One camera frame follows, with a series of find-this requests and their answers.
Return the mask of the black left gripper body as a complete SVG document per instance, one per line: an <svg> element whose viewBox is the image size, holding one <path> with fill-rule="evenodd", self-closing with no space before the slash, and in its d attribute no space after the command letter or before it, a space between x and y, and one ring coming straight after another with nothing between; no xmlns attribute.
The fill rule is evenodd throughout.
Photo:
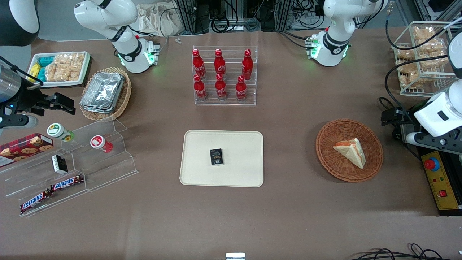
<svg viewBox="0 0 462 260"><path fill-rule="evenodd" d="M421 105L413 105L409 110L406 111L410 119L406 115L403 115L402 119L404 124L401 125L401 138L403 142L407 142L406 136L410 133L420 132L421 125L414 116L414 113L416 113L420 108Z"/></svg>

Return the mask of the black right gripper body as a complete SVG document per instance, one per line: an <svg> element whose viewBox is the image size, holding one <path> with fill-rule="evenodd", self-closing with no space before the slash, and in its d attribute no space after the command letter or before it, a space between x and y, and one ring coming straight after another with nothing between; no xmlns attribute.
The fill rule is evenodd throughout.
<svg viewBox="0 0 462 260"><path fill-rule="evenodd" d="M41 115L40 108L34 108L40 97L40 84L22 82L18 92L5 102L5 114L13 115L20 112Z"/></svg>

